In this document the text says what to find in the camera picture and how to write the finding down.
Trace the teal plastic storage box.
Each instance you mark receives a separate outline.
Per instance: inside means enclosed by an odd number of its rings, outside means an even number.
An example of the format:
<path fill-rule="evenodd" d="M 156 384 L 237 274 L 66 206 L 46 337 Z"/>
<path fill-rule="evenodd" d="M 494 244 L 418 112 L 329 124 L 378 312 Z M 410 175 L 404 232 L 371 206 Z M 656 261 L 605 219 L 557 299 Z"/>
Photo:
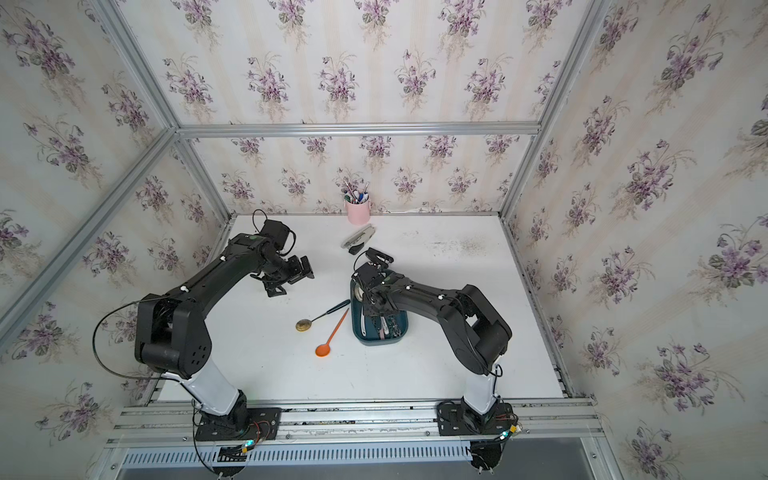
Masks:
<path fill-rule="evenodd" d="M 350 281 L 350 314 L 353 335 L 365 346 L 397 343 L 409 329 L 408 314 L 405 311 L 386 317 L 365 315 L 362 293 L 354 280 Z"/>

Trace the steel spoon pink handle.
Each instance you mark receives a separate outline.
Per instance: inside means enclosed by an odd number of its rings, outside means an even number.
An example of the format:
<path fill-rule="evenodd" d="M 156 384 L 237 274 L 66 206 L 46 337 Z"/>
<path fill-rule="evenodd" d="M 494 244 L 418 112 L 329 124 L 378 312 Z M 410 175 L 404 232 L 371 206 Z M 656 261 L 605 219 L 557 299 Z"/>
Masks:
<path fill-rule="evenodd" d="M 388 335 L 389 335 L 389 328 L 388 328 L 386 320 L 383 317 L 381 317 L 379 319 L 378 334 L 379 334 L 379 338 L 381 340 L 386 340 L 388 338 Z"/>

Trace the gold spoon green handle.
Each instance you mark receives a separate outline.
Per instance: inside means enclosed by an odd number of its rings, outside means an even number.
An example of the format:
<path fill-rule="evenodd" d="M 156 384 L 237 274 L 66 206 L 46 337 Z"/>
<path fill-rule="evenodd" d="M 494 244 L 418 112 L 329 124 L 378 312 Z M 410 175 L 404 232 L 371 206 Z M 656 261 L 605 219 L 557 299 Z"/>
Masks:
<path fill-rule="evenodd" d="M 329 316 L 329 315 L 331 315 L 331 314 L 333 314 L 333 313 L 335 313 L 335 312 L 337 312 L 337 311 L 339 311 L 341 309 L 346 308 L 347 306 L 350 305 L 350 303 L 351 303 L 351 301 L 349 299 L 347 299 L 347 300 L 344 300 L 344 301 L 334 305 L 333 307 L 331 307 L 328 310 L 326 310 L 325 312 L 315 316 L 314 318 L 311 318 L 311 319 L 307 319 L 307 318 L 301 319 L 301 320 L 296 322 L 295 329 L 297 331 L 299 331 L 299 332 L 307 331 L 307 330 L 309 330 L 312 327 L 312 325 L 317 320 L 319 320 L 321 318 L 324 318 L 326 316 Z"/>

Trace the orange plastic spoon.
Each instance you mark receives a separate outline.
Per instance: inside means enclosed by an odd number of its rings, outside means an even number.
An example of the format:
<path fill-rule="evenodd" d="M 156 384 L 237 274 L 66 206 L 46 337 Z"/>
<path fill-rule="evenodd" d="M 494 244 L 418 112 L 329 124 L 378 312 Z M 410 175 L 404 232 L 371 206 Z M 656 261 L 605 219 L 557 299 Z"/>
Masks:
<path fill-rule="evenodd" d="M 324 357 L 328 356 L 331 353 L 332 341 L 335 338 L 336 334 L 338 333 L 340 327 L 343 325 L 343 323 L 344 323 L 346 317 L 348 316 L 349 312 L 350 312 L 350 309 L 347 308 L 346 311 L 341 316 L 341 318 L 339 319 L 339 321 L 337 322 L 337 324 L 335 325 L 333 331 L 331 332 L 331 334 L 329 335 L 327 340 L 324 343 L 318 345 L 315 348 L 315 355 L 317 357 L 324 358 Z"/>

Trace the steel spoon green handle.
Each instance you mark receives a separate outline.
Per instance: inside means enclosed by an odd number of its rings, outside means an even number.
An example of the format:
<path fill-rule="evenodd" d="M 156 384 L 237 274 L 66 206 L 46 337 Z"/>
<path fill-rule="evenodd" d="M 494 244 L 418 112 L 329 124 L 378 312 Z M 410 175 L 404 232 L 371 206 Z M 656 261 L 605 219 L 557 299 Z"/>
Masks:
<path fill-rule="evenodd" d="M 386 318 L 386 323 L 387 323 L 391 338 L 399 338 L 402 336 L 403 330 L 402 330 L 399 315 L 388 316 Z"/>

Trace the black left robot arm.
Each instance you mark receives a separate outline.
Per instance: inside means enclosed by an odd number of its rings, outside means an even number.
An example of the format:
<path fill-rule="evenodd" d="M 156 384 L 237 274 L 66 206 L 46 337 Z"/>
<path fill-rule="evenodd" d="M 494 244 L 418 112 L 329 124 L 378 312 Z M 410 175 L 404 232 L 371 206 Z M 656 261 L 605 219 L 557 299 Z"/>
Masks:
<path fill-rule="evenodd" d="M 286 293 L 312 278 L 306 256 L 280 254 L 284 238 L 240 233 L 190 279 L 164 295 L 149 294 L 138 303 L 134 356 L 163 379 L 182 385 L 205 414 L 228 417 L 243 407 L 244 395 L 212 360 L 206 319 L 214 306 L 243 278 L 255 276 L 269 297 Z"/>

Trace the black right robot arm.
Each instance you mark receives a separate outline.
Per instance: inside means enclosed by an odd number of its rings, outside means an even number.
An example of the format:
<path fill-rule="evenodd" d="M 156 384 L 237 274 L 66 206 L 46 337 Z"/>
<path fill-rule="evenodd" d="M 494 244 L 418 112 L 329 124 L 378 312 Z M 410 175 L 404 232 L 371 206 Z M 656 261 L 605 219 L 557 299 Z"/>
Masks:
<path fill-rule="evenodd" d="M 469 372 L 462 403 L 477 416 L 490 414 L 498 403 L 496 364 L 513 333 L 479 288 L 467 284 L 461 289 L 440 289 L 395 273 L 369 280 L 355 274 L 352 284 L 368 316 L 405 311 L 438 324 L 455 358 Z"/>

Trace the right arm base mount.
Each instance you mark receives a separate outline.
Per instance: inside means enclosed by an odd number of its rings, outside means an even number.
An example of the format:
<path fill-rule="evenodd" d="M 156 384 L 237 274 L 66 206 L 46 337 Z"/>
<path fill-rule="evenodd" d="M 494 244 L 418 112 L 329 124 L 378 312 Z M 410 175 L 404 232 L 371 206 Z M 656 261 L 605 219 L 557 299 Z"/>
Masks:
<path fill-rule="evenodd" d="M 445 400 L 436 405 L 441 436 L 494 435 L 507 437 L 518 431 L 519 417 L 510 403 L 496 398 L 488 412 L 480 414 L 461 400 Z"/>

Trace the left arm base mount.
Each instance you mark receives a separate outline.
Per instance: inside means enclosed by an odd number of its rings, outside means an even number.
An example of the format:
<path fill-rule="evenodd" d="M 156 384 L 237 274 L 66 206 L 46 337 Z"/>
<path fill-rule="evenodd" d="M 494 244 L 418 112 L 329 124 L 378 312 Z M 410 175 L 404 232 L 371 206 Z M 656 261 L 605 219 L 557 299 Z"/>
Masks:
<path fill-rule="evenodd" d="M 198 442 L 274 440 L 282 415 L 280 408 L 248 408 L 228 416 L 201 413 L 194 439 Z"/>

